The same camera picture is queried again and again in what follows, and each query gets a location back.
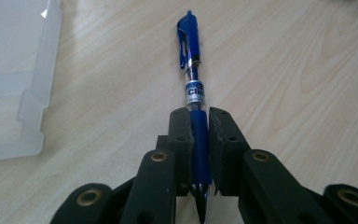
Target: blue pen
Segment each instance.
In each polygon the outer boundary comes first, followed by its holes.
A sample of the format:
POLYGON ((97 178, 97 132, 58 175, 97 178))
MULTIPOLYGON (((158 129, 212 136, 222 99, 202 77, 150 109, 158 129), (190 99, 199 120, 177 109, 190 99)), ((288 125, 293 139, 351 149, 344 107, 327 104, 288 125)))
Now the blue pen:
POLYGON ((205 222, 209 185, 212 184, 208 163, 208 124, 205 112, 205 94, 200 81, 201 62, 197 18, 188 11, 177 23, 180 67, 185 69, 186 107, 190 113, 194 137, 191 161, 192 194, 196 199, 200 223, 205 222))

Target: wooden table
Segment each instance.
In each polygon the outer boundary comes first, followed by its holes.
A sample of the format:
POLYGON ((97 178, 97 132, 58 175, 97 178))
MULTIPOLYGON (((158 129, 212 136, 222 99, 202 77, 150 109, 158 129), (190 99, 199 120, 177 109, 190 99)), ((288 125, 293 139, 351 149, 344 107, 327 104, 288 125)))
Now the wooden table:
MULTIPOLYGON (((304 186, 358 188, 358 1, 62 1, 40 155, 0 161, 0 223, 49 223, 76 188, 115 188, 184 106, 176 23, 197 16, 206 101, 304 186)), ((198 223, 191 197, 176 223, 198 223)), ((213 197, 209 223, 242 223, 213 197)))

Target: pen grip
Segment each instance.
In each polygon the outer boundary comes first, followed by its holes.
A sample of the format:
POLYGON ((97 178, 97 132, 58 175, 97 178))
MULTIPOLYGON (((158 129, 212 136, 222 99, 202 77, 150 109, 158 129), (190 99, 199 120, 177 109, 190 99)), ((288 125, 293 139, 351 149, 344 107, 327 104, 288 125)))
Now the pen grip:
POLYGON ((192 184, 212 184, 209 169, 208 126, 204 110, 190 111, 191 131, 194 137, 192 151, 192 184))

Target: light wood grain surface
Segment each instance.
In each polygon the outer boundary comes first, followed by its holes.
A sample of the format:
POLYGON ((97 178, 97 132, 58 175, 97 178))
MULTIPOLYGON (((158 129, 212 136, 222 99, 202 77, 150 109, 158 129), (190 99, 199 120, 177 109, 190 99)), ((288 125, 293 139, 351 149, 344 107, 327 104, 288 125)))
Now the light wood grain surface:
MULTIPOLYGON (((197 16, 206 101, 316 192, 358 188, 358 0, 69 1, 40 155, 0 161, 0 223, 49 223, 76 188, 115 188, 184 106, 176 23, 197 16)), ((190 197, 176 223, 198 223, 190 197)), ((235 198, 209 223, 242 223, 235 198)))

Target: transparent plastic box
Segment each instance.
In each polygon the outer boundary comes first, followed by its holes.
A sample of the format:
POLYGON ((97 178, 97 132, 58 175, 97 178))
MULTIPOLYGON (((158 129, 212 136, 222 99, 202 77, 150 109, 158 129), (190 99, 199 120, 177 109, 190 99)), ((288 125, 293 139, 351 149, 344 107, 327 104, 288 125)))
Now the transparent plastic box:
POLYGON ((39 153, 62 23, 59 0, 0 0, 0 160, 39 153))

